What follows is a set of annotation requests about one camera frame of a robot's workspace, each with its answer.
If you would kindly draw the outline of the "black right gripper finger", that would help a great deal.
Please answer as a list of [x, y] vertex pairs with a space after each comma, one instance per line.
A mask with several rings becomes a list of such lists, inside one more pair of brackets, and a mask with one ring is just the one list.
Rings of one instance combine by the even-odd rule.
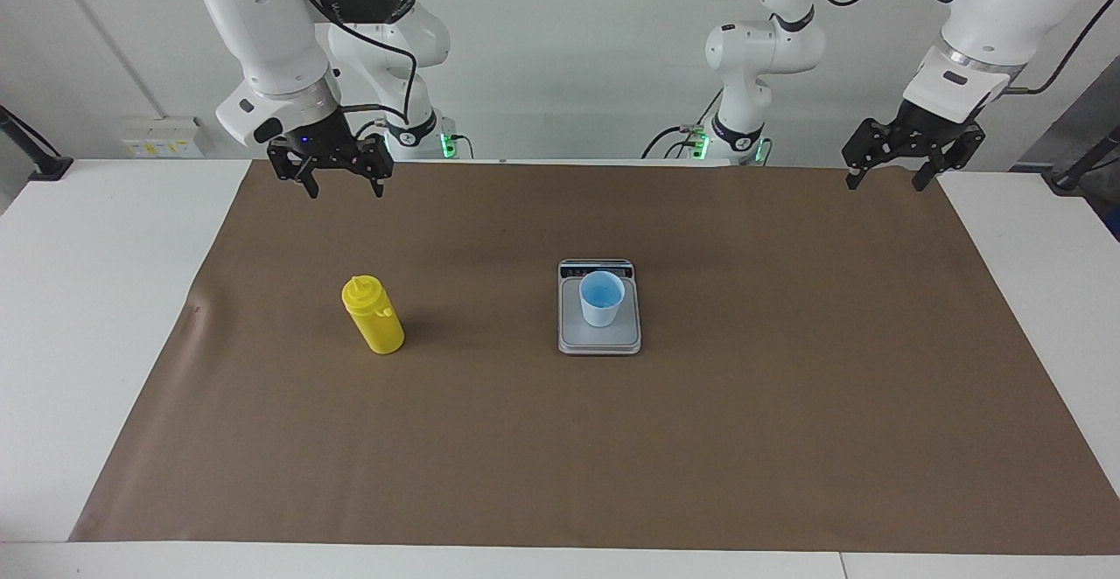
[[395, 160], [389, 153], [384, 136], [372, 134], [356, 141], [360, 156], [353, 158], [353, 172], [364, 177], [377, 198], [384, 196], [385, 181], [395, 172]]
[[297, 153], [283, 137], [277, 137], [268, 141], [267, 158], [280, 180], [301, 185], [311, 199], [319, 196], [319, 183], [312, 177], [317, 167], [312, 157]]

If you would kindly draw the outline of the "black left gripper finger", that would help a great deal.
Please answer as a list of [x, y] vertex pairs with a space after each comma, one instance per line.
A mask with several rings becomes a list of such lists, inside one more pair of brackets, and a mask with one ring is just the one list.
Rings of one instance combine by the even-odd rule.
[[844, 177], [848, 189], [856, 190], [867, 172], [899, 157], [905, 144], [907, 128], [865, 118], [843, 146], [843, 160], [849, 172]]
[[942, 172], [962, 170], [984, 143], [984, 130], [977, 123], [961, 129], [955, 139], [948, 141], [925, 140], [920, 142], [921, 155], [927, 161], [913, 175], [913, 188], [924, 192]]

